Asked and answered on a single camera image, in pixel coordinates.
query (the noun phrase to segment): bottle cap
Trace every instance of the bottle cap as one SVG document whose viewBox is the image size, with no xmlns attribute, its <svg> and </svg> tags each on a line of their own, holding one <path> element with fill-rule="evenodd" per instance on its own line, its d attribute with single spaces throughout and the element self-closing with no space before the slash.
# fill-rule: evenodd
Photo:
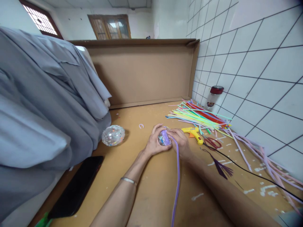
<svg viewBox="0 0 303 227">
<path fill-rule="evenodd" d="M 221 86 L 212 86 L 211 93 L 219 95 L 219 94 L 222 94 L 223 90 L 224 90 L 224 87 L 221 87 Z"/>
</svg>

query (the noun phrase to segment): small plastic ball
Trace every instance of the small plastic ball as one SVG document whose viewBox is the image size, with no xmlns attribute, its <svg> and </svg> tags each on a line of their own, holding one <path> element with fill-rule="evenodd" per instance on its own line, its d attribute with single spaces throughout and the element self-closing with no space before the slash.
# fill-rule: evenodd
<svg viewBox="0 0 303 227">
<path fill-rule="evenodd" d="M 159 144 L 162 145 L 162 146 L 171 144 L 170 139 L 168 137 L 164 136 L 163 132 L 164 131 L 161 131 L 160 134 L 158 135 Z"/>
<path fill-rule="evenodd" d="M 102 133 L 102 142 L 106 146 L 116 146 L 122 142 L 125 137 L 125 130 L 119 125 L 107 127 Z"/>
</svg>

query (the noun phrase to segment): window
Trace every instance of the window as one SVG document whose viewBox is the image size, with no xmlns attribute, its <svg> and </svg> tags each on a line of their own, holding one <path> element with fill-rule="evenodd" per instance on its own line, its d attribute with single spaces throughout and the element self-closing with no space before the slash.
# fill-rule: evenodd
<svg viewBox="0 0 303 227">
<path fill-rule="evenodd" d="M 43 35 L 63 39 L 49 12 L 25 0 L 19 0 Z"/>
<path fill-rule="evenodd" d="M 88 15 L 97 39 L 131 38 L 127 15 Z"/>
</svg>

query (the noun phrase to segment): tassel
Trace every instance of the tassel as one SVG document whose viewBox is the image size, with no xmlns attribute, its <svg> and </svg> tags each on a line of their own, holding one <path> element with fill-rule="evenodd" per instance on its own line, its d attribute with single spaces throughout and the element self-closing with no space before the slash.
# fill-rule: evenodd
<svg viewBox="0 0 303 227">
<path fill-rule="evenodd" d="M 202 151 L 205 151 L 205 152 L 209 153 L 209 151 L 206 150 L 206 149 L 202 149 L 202 148 L 200 148 L 200 149 L 201 149 Z M 217 159 L 214 158 L 214 156 L 211 155 L 211 153 L 209 153 L 209 154 L 210 154 L 210 156 L 212 157 L 212 159 L 214 160 L 214 163 L 215 163 L 215 165 L 216 165 L 216 168 L 217 168 L 218 173 L 219 173 L 222 177 L 224 177 L 224 178 L 227 180 L 227 177 L 226 177 L 225 174 L 227 174 L 228 177 L 231 177 L 231 176 L 233 175 L 233 170 L 232 170 L 231 168 L 229 168 L 229 167 L 227 167 L 227 166 L 225 166 L 225 165 L 222 165 L 220 162 L 218 162 Z"/>
</svg>

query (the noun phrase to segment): red scissors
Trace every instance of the red scissors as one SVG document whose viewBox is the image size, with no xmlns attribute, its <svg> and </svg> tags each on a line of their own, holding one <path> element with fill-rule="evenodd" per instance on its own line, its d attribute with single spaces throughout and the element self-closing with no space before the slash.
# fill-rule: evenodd
<svg viewBox="0 0 303 227">
<path fill-rule="evenodd" d="M 210 146 L 210 147 L 209 147 L 210 150 L 215 151 L 215 149 L 218 149 L 218 148 L 221 148 L 221 147 L 222 147 L 222 145 L 220 144 L 219 141 L 216 141 L 215 139 L 210 138 L 210 137 L 206 137 L 206 136 L 204 136 L 204 135 L 202 135 L 202 136 L 204 137 L 204 143 L 205 143 L 206 145 Z"/>
</svg>

